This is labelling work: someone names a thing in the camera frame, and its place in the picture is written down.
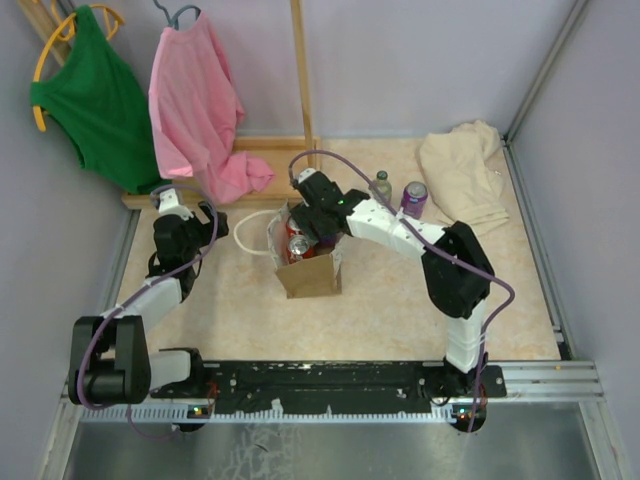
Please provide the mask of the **red soda can front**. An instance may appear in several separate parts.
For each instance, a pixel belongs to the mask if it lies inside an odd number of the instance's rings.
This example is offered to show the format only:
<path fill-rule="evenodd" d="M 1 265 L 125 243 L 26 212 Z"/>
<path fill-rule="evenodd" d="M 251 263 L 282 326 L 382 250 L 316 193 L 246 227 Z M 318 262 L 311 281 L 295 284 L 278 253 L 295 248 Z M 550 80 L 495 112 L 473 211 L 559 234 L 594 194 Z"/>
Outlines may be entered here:
<path fill-rule="evenodd" d="M 314 246 L 305 235 L 294 235 L 288 239 L 286 254 L 289 264 L 294 264 L 315 256 Z"/>

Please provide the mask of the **clear green-cap bottle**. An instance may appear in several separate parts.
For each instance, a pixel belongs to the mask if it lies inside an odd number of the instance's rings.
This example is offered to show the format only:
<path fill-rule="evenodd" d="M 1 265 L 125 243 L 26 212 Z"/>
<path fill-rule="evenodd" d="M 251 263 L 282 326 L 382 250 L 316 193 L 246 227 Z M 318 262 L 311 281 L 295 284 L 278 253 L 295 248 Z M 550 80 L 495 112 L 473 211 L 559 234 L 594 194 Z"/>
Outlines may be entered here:
<path fill-rule="evenodd" d="M 389 181 L 388 173 L 379 170 L 372 180 L 372 187 L 369 188 L 371 196 L 379 203 L 390 203 L 392 199 L 392 185 Z"/>

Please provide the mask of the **purple soda can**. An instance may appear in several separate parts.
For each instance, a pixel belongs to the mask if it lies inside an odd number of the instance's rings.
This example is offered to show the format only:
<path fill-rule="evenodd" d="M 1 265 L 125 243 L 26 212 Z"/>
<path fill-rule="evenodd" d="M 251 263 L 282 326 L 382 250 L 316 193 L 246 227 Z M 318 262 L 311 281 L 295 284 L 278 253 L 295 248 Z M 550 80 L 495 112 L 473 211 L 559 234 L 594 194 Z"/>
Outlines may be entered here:
<path fill-rule="evenodd" d="M 412 181 L 404 187 L 400 207 L 405 215 L 420 219 L 427 199 L 428 191 L 426 185 L 419 181 Z"/>

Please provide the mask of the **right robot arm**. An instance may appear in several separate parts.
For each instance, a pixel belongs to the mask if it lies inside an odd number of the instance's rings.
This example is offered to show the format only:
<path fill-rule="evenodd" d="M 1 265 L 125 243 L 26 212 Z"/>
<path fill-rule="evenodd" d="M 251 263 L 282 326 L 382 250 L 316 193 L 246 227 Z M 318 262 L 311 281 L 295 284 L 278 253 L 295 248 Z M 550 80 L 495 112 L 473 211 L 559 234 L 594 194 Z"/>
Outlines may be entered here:
<path fill-rule="evenodd" d="M 367 193 L 344 193 L 324 173 L 307 168 L 291 176 L 302 202 L 291 214 L 315 243 L 345 234 L 385 246 L 421 264 L 428 297 L 447 320 L 443 366 L 430 382 L 437 397 L 470 395 L 482 383 L 479 366 L 490 280 L 469 271 L 470 265 L 494 270 L 471 228 L 461 222 L 441 227 L 392 213 Z"/>

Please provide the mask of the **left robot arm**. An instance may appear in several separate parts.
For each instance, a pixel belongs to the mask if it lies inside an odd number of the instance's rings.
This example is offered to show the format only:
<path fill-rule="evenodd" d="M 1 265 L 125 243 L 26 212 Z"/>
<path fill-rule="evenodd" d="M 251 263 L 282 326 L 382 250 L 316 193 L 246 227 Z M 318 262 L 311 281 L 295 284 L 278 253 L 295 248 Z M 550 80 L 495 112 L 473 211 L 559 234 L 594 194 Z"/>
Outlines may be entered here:
<path fill-rule="evenodd" d="M 209 202 L 202 222 L 183 205 L 175 189 L 157 195 L 153 224 L 155 252 L 141 287 L 100 315 L 79 318 L 72 330 L 68 397 L 88 409 L 139 404 L 153 390 L 173 384 L 184 395 L 201 394 L 208 373 L 193 348 L 151 354 L 146 332 L 183 303 L 213 242 L 229 232 L 227 217 Z"/>

